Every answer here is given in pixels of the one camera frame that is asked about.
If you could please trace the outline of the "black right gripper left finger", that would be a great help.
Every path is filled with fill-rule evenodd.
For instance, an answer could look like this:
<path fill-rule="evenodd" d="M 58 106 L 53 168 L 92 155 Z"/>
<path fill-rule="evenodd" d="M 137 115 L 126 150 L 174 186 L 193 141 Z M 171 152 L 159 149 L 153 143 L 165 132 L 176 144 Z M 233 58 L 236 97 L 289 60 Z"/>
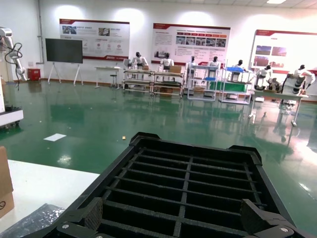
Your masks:
<path fill-rule="evenodd" d="M 32 233 L 33 238 L 101 238 L 103 201 L 94 198 L 86 207 L 68 211 L 54 224 Z"/>

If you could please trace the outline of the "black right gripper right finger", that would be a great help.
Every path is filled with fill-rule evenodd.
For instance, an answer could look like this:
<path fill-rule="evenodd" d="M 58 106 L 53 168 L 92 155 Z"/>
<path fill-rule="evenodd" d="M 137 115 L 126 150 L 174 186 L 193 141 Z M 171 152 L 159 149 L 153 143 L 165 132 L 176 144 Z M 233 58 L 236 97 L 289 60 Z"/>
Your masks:
<path fill-rule="evenodd" d="M 261 210 L 253 202 L 243 199 L 241 223 L 249 238 L 313 238 L 306 231 L 298 229 L 277 213 Z"/>

